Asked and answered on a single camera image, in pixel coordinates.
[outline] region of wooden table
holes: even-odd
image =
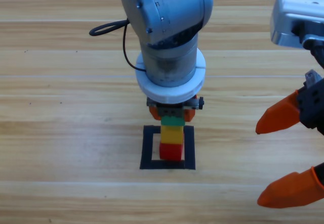
[[[274,0],[215,0],[199,35],[207,60],[196,171],[140,170],[143,126],[157,124],[122,32],[120,0],[0,0],[0,223],[323,223],[324,202],[259,207],[272,181],[324,161],[301,124],[255,134],[264,111],[322,70],[270,41]],[[129,30],[127,48],[139,53]]]

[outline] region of stacked blocks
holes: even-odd
[[[184,133],[183,118],[165,116],[161,119],[160,159],[181,161]]]
[[[155,120],[161,121],[161,142],[159,154],[161,160],[181,161],[184,146],[184,126],[195,116],[195,109],[185,109],[183,104],[152,106],[149,111]]]

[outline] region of red lego brick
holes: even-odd
[[[194,109],[185,109],[184,110],[184,120],[186,122],[191,122],[196,114],[196,111]]]
[[[154,119],[161,120],[161,116],[159,116],[156,107],[149,107],[149,110],[150,110],[150,113],[152,114]]]
[[[167,161],[181,161],[183,144],[160,143],[160,159]]]

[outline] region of black cable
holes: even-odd
[[[127,54],[126,54],[126,31],[127,31],[127,25],[125,25],[125,28],[124,28],[124,35],[123,35],[123,51],[124,51],[124,56],[125,56],[125,59],[127,61],[127,63],[133,67],[135,70],[138,70],[138,71],[146,71],[145,69],[141,69],[141,68],[138,68],[134,65],[131,64],[131,62],[129,61],[128,57],[127,57]]]
[[[146,72],[145,69],[141,69],[141,68],[138,68],[136,66],[134,66],[130,60],[128,59],[127,57],[127,54],[126,54],[126,31],[127,31],[127,25],[129,24],[129,20],[126,19],[126,20],[122,20],[122,21],[117,21],[117,22],[112,22],[112,23],[107,23],[107,24],[104,24],[104,25],[101,25],[99,27],[96,27],[94,29],[92,29],[90,32],[89,32],[89,35],[91,36],[99,36],[99,35],[103,35],[103,34],[107,34],[107,33],[110,33],[110,32],[113,32],[117,29],[120,29],[122,27],[124,27],[124,35],[123,35],[123,51],[124,51],[124,56],[125,56],[125,59],[127,61],[127,63],[132,67],[134,68],[135,70],[138,70],[138,71],[144,71]]]
[[[99,35],[107,34],[107,33],[113,32],[117,29],[120,29],[122,27],[125,27],[129,23],[130,22],[128,19],[122,20],[122,21],[117,21],[117,22],[112,22],[112,23],[107,23],[107,24],[104,24],[104,25],[101,25],[99,27],[92,29],[89,32],[89,35],[99,36]]]

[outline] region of green lego brick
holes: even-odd
[[[174,116],[163,116],[161,119],[161,125],[167,126],[185,126],[186,122],[184,118],[177,118]]]

